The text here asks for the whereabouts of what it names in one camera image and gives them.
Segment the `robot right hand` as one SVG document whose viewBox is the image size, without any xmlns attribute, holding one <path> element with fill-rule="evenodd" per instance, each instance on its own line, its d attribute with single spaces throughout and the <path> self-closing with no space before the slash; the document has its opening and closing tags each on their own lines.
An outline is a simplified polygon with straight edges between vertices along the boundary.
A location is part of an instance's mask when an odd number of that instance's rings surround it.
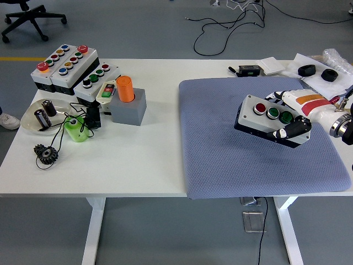
<svg viewBox="0 0 353 265">
<path fill-rule="evenodd" d="M 268 133 L 268 137 L 273 139 L 302 135 L 311 130 L 311 123 L 319 123 L 330 136 L 343 137 L 351 120 L 347 112 L 337 111 L 335 105 L 311 89 L 274 92 L 266 97 L 266 100 L 271 99 L 276 103 L 283 101 L 299 114 L 285 127 Z"/>
</svg>

